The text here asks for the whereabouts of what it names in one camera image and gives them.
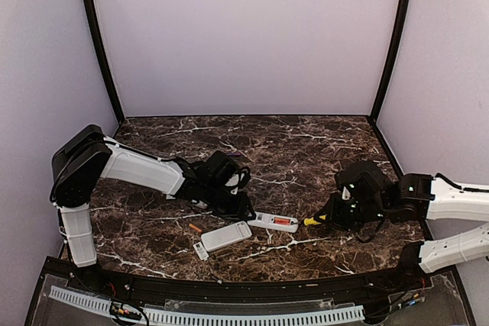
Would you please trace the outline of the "yellow handled screwdriver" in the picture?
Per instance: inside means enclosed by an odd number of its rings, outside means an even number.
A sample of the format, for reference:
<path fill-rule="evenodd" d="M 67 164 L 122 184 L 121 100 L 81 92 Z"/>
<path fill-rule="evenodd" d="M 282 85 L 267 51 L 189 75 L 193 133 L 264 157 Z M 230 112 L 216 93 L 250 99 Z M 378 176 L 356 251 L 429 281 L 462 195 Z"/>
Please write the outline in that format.
<path fill-rule="evenodd" d="M 299 224 L 304 225 L 304 226 L 313 226 L 313 225 L 325 224 L 326 218 L 327 218 L 327 215 L 320 215 L 320 216 L 316 216 L 316 217 L 304 218 L 303 220 L 299 221 Z"/>

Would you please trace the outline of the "white remote control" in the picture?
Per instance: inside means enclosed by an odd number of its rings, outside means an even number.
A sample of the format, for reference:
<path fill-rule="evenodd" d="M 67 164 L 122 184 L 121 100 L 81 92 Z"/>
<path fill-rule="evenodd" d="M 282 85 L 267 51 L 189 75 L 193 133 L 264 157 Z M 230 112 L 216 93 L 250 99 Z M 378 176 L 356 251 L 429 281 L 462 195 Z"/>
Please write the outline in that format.
<path fill-rule="evenodd" d="M 213 252 L 224 247 L 247 240 L 252 236 L 251 229 L 245 221 L 204 233 L 201 242 L 206 251 Z"/>
<path fill-rule="evenodd" d="M 279 225 L 274 223 L 275 218 L 287 218 L 291 220 L 290 225 Z M 247 221 L 249 226 L 256 228 L 269 229 L 274 231 L 284 231 L 287 233 L 296 233 L 299 227 L 299 221 L 297 218 L 281 216 L 281 215 L 272 215 L 263 212 L 256 212 L 256 218 L 254 220 Z"/>

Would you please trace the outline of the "orange AAA battery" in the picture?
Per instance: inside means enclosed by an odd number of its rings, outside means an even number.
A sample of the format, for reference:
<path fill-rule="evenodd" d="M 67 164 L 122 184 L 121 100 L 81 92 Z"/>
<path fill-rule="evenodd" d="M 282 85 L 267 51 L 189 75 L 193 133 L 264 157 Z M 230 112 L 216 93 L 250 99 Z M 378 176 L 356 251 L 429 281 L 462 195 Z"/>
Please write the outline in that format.
<path fill-rule="evenodd" d="M 196 231 L 197 233 L 200 233 L 200 234 L 202 233 L 202 229 L 198 228 L 197 226 L 195 226 L 195 225 L 194 225 L 194 224 L 192 224 L 192 223 L 189 223 L 189 227 L 190 227 L 191 229 L 193 229 L 194 231 Z"/>

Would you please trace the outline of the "white battery compartment cover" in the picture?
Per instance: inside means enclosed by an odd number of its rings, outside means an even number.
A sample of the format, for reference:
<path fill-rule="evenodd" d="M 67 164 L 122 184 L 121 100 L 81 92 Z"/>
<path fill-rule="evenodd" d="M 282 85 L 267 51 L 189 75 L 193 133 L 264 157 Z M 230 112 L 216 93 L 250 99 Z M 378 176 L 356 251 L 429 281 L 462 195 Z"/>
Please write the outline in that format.
<path fill-rule="evenodd" d="M 207 250 L 204 248 L 203 244 L 201 242 L 198 242 L 193 245 L 194 250 L 196 251 L 198 257 L 202 260 L 205 261 L 209 258 L 209 253 Z"/>

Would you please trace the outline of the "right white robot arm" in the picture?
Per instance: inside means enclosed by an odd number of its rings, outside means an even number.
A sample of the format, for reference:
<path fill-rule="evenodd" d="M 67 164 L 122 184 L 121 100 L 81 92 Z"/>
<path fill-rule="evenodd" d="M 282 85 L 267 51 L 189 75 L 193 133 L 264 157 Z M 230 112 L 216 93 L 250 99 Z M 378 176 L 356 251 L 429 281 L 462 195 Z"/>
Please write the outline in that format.
<path fill-rule="evenodd" d="M 407 290 L 419 278 L 419 269 L 434 273 L 441 268 L 488 256 L 488 187 L 456 183 L 438 173 L 410 173 L 396 182 L 376 163 L 365 160 L 335 174 L 336 192 L 306 225 L 326 224 L 339 230 L 359 232 L 370 222 L 382 225 L 407 221 L 459 219 L 480 226 L 440 240 L 406 245 L 390 284 Z"/>

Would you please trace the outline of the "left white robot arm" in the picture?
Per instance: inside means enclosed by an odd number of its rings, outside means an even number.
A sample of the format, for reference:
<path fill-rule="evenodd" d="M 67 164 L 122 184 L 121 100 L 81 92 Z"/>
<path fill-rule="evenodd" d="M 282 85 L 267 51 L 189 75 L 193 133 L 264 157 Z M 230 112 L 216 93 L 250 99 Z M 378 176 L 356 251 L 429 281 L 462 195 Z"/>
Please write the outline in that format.
<path fill-rule="evenodd" d="M 204 204 L 230 221 L 250 221 L 255 210 L 245 186 L 251 170 L 217 150 L 206 160 L 161 158 L 119 143 L 100 126 L 90 124 L 62 146 L 51 160 L 49 200 L 58 210 L 62 235 L 78 280 L 91 292 L 102 292 L 107 274 L 97 266 L 89 213 L 92 194 L 102 181 L 126 182 L 173 199 Z"/>

